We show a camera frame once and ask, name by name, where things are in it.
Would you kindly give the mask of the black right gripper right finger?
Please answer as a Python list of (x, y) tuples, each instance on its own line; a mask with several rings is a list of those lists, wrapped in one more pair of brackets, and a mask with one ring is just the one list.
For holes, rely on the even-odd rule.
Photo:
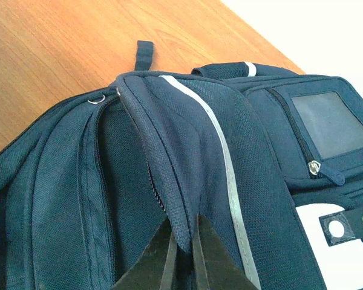
[(208, 218), (202, 215), (196, 216), (192, 256), (197, 289), (257, 288), (238, 268)]

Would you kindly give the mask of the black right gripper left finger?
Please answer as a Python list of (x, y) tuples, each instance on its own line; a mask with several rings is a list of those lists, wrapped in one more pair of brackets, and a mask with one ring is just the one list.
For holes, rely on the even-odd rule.
[(138, 261), (112, 288), (115, 290), (175, 289), (177, 248), (170, 221), (165, 219)]

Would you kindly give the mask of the navy blue backpack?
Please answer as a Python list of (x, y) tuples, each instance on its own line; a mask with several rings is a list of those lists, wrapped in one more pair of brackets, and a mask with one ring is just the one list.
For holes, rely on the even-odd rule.
[(197, 289), (196, 216), (256, 289), (363, 289), (363, 98), (345, 79), (250, 62), (134, 71), (70, 97), (0, 152), (0, 289), (113, 289), (165, 219), (175, 289)]

